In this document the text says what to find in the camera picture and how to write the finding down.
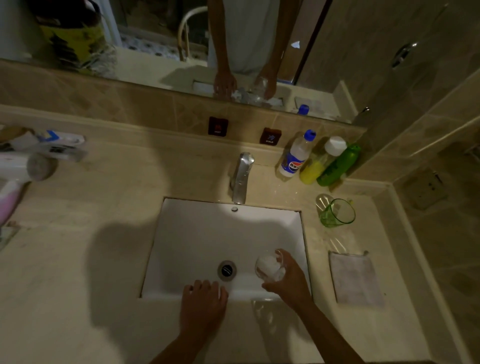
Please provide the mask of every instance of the white sink basin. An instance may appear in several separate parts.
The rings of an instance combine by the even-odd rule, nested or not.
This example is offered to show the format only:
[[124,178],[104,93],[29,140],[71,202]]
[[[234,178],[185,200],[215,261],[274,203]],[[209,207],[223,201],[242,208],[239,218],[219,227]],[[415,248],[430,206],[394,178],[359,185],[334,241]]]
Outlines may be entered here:
[[[167,198],[142,298],[178,299],[186,284],[208,279],[223,284],[231,301],[279,299],[261,287],[254,271],[257,257],[276,248],[293,255],[310,285],[299,212]],[[224,261],[236,267],[231,281],[220,279],[232,278],[218,272]]]

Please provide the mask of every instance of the green plastic cup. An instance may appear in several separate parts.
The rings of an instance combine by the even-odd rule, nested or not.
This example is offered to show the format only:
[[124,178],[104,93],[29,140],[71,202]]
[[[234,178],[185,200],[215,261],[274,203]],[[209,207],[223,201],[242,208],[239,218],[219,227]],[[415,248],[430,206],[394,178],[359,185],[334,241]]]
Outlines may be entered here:
[[352,205],[341,198],[336,198],[320,214],[320,222],[326,228],[351,224],[355,220],[355,210]]

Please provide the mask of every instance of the green bottle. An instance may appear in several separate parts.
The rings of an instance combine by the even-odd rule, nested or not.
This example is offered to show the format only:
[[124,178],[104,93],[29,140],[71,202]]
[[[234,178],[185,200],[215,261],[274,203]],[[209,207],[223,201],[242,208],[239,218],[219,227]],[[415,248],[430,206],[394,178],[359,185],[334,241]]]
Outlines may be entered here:
[[360,154],[358,144],[352,144],[338,156],[317,178],[317,183],[323,187],[331,185],[338,180],[357,161]]

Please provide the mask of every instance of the blue bottle cap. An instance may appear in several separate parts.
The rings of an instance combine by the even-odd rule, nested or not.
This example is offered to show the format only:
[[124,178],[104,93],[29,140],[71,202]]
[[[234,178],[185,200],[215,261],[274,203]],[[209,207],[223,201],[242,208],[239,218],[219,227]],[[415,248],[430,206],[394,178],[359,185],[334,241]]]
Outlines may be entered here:
[[315,131],[313,131],[312,129],[307,130],[305,132],[305,134],[303,135],[305,140],[307,140],[309,142],[312,142],[315,139],[316,136],[317,136],[317,133]]
[[307,115],[309,110],[310,110],[310,108],[308,107],[308,105],[302,104],[302,105],[300,105],[299,112],[297,112],[297,114]]

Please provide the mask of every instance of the faucet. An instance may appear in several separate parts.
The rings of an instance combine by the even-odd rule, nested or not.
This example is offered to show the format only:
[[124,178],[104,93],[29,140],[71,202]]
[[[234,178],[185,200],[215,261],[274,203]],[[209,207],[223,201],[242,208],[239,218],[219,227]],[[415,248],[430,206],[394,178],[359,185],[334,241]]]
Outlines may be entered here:
[[250,153],[241,153],[235,168],[235,173],[230,180],[232,189],[232,201],[234,204],[243,205],[247,198],[248,175],[252,169],[255,158]]

